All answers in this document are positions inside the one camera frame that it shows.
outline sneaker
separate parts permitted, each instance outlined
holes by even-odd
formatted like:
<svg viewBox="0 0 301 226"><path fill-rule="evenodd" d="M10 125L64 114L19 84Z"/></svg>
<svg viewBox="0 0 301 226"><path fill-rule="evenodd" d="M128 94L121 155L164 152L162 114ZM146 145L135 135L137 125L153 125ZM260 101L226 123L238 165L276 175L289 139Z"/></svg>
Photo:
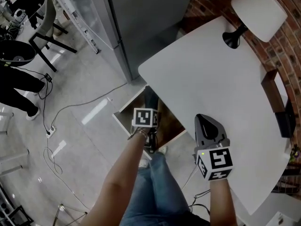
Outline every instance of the sneaker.
<svg viewBox="0 0 301 226"><path fill-rule="evenodd" d="M149 161L146 159L141 159L139 162L139 168L148 168Z"/></svg>
<svg viewBox="0 0 301 226"><path fill-rule="evenodd" d="M32 93L34 96L37 96L40 92L42 92L46 88L46 84L44 84L44 87L37 93Z"/></svg>
<svg viewBox="0 0 301 226"><path fill-rule="evenodd" d="M33 116L26 115L26 119L28 121L33 121L39 115L39 113L40 113L40 108L38 108L38 112L35 115L33 115Z"/></svg>
<svg viewBox="0 0 301 226"><path fill-rule="evenodd" d="M158 149L158 152L162 153L163 155L167 152L167 146L162 146Z"/></svg>

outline white floor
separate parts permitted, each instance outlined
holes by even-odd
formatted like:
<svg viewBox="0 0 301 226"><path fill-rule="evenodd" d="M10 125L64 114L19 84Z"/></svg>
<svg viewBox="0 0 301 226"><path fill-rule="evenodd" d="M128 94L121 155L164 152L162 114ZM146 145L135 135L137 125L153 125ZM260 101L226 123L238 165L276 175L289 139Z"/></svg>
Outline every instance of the white floor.
<svg viewBox="0 0 301 226"><path fill-rule="evenodd" d="M25 28L20 35L21 40L25 40L30 29ZM53 78L53 91L46 99L45 124L48 128L57 112L64 106L92 100L125 83L120 71L112 69L102 59L101 53L96 55L72 24L66 29L69 33L61 35L58 40L77 49L76 54L55 45L51 45L50 50L43 49L43 53L58 69L56 73L49 69L39 55L31 63L23 66L40 73L49 73ZM23 159L2 164L1 170L19 164L22 164L24 169L1 177L0 181L15 205L22 205L35 220L34 224L51 225L60 203L85 211L93 207L106 174L127 142L125 132L113 119L112 114L143 85L144 82L137 79L133 85L126 84L93 103L69 107L59 113L54 123L57 131L49 139L48 146L53 151L60 147L55 161L61 166L63 173L57 175L83 204L51 172L44 161L43 151L47 147L47 140L42 115L34 121L27 121L25 112L0 105L0 108L4 107L5 112L13 111L15 114L9 122L8 136L0 136L1 156L25 151L26 148L30 151ZM43 109L43 101L39 97L28 93L27 98ZM101 102L105 104L104 108L83 124L82 120ZM185 134L170 146L167 153L167 163L180 187L185 185L195 168L192 157L194 147L195 141ZM208 188L209 185L196 170L183 192L190 204L195 194ZM209 195L198 202L209 206ZM195 207L194 212L209 219L205 209L201 207ZM71 222L71 219L62 214L59 221L63 224Z"/></svg>

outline power strip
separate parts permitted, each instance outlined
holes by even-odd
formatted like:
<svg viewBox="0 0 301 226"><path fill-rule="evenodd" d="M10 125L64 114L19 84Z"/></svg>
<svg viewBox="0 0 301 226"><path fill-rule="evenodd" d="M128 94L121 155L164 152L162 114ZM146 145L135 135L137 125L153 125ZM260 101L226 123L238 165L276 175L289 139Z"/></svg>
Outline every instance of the power strip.
<svg viewBox="0 0 301 226"><path fill-rule="evenodd" d="M49 132L49 134L46 133L46 137L49 139L56 132L56 128L53 126L53 127L50 128L50 130L48 132Z"/></svg>

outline jeans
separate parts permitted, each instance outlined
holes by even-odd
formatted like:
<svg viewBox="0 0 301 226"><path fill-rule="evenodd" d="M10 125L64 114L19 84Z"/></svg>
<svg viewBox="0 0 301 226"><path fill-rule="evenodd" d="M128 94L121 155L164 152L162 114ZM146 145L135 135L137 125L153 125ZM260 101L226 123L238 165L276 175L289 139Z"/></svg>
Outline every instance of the jeans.
<svg viewBox="0 0 301 226"><path fill-rule="evenodd" d="M189 211L176 180L170 173L165 156L156 153L150 167L140 168L130 203L121 226L169 226L167 219Z"/></svg>

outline wall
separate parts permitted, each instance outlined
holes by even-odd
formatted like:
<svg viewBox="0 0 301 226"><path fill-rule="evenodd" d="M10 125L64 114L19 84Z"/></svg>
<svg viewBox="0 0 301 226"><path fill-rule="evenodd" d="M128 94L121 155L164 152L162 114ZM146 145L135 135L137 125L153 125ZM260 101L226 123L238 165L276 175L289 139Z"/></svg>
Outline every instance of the wall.
<svg viewBox="0 0 301 226"><path fill-rule="evenodd" d="M288 14L286 22L265 43L250 31L244 35L266 71L277 69L285 84L296 115L296 130L292 143L301 145L301 0L278 0ZM218 16L226 17L234 26L239 19L231 7L231 0L190 0L182 29L190 32Z"/></svg>

